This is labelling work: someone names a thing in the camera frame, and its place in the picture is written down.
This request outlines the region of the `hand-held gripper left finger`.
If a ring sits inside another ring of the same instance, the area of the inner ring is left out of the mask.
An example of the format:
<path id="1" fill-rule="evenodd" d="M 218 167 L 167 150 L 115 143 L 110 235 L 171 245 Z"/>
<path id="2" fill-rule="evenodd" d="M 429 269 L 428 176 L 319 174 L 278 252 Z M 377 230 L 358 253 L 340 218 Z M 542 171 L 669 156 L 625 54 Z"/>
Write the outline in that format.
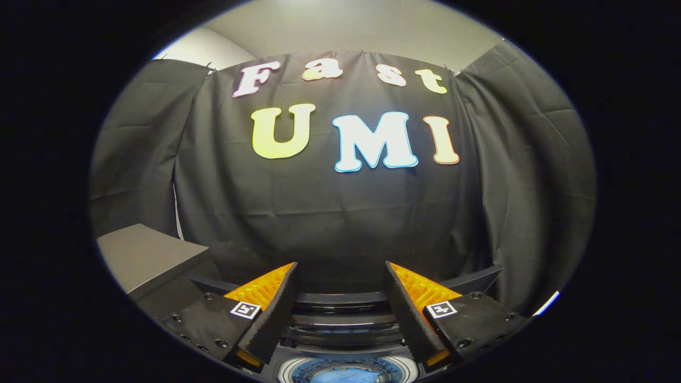
<path id="1" fill-rule="evenodd" d="M 298 264 L 285 264 L 231 291 L 202 297 L 162 318 L 173 334 L 236 368 L 269 364 L 298 290 Z"/>

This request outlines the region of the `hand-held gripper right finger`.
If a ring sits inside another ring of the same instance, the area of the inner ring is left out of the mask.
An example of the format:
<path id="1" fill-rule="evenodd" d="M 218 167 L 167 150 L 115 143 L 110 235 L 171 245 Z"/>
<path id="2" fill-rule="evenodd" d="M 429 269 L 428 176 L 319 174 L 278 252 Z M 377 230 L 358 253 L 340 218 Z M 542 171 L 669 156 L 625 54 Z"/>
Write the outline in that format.
<path id="1" fill-rule="evenodd" d="M 384 292 L 409 352 L 427 372 L 479 359 L 527 323 L 486 293 L 458 293 L 389 261 Z"/>

